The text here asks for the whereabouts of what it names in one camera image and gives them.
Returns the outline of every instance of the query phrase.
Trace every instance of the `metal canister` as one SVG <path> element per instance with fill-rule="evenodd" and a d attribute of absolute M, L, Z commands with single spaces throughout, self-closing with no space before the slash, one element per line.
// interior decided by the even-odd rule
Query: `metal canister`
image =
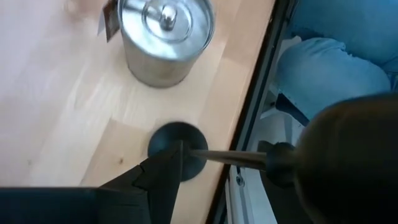
<path fill-rule="evenodd" d="M 209 44 L 209 0 L 120 0 L 118 18 L 130 71 L 143 83 L 178 84 Z"/>

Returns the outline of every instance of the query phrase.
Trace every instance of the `blue jeans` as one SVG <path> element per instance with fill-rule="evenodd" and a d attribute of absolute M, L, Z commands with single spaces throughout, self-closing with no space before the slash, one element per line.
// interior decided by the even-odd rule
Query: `blue jeans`
<path fill-rule="evenodd" d="M 395 84 L 398 0 L 299 0 L 289 31 L 303 42 L 281 56 L 277 83 L 308 119 Z"/>

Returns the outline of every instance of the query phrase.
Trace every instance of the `lid knob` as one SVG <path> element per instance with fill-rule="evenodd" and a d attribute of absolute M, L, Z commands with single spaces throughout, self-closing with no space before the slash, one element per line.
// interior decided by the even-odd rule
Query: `lid knob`
<path fill-rule="evenodd" d="M 160 15 L 160 27 L 163 30 L 170 31 L 174 28 L 175 18 L 177 17 L 177 10 L 171 5 L 164 5 Z"/>

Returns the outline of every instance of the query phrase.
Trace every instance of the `pot lid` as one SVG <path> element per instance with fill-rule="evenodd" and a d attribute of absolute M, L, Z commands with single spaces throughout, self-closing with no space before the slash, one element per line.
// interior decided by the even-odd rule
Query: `pot lid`
<path fill-rule="evenodd" d="M 120 7 L 124 35 L 153 57 L 188 60 L 213 35 L 213 10 L 206 0 L 125 0 Z"/>

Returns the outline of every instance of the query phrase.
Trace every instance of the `wooden countertop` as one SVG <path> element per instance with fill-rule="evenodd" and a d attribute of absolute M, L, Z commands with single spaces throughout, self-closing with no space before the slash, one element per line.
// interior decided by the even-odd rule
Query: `wooden countertop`
<path fill-rule="evenodd" d="M 274 0 L 214 0 L 213 40 L 183 82 L 149 88 L 121 35 L 96 35 L 104 0 L 0 2 L 0 185 L 99 186 L 146 158 L 169 121 L 227 150 Z M 180 186 L 173 223 L 204 223 L 221 172 Z"/>

